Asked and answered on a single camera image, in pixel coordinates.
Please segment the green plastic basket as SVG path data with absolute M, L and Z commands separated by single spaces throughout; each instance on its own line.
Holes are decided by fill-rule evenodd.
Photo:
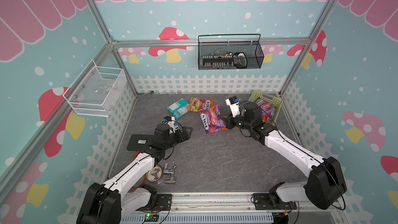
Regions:
M 260 107 L 263 122 L 276 123 L 279 111 L 282 108 L 283 101 L 281 98 L 255 90 L 249 101 L 255 102 Z

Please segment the purple berries candy bag front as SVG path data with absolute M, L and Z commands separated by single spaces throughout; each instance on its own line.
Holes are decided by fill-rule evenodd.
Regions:
M 268 122 L 273 120 L 273 118 L 275 117 L 276 110 L 277 110 L 276 106 L 263 100 L 260 97 L 256 100 L 256 104 L 261 108 L 262 117 L 266 116 L 268 118 Z

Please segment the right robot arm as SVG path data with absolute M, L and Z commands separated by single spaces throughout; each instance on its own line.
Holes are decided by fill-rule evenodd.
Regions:
M 281 202 L 310 202 L 326 210 L 347 191 L 341 164 L 334 157 L 324 158 L 310 152 L 284 135 L 276 126 L 262 120 L 262 108 L 255 102 L 226 99 L 229 116 L 222 116 L 227 129 L 247 130 L 249 137 L 278 152 L 294 164 L 307 178 L 296 183 L 280 182 L 273 186 L 268 198 L 273 207 Z

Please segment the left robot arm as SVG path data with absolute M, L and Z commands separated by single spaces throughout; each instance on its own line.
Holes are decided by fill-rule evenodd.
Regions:
M 76 222 L 78 224 L 118 224 L 139 209 L 151 210 L 157 190 L 149 185 L 133 186 L 160 161 L 168 149 L 191 138 L 191 127 L 170 122 L 157 125 L 153 135 L 134 134 L 128 149 L 137 151 L 135 159 L 106 182 L 93 183 L 87 190 Z

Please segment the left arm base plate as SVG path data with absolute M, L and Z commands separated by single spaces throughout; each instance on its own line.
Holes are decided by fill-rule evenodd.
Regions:
M 169 210 L 172 204 L 172 194 L 158 194 L 150 197 L 149 202 L 144 207 L 138 208 L 141 212 L 158 212 Z

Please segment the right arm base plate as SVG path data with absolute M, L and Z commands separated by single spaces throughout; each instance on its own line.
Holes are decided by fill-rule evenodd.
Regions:
M 294 202 L 283 202 L 277 196 L 270 193 L 254 193 L 250 201 L 255 205 L 256 210 L 277 210 L 290 212 L 297 209 Z

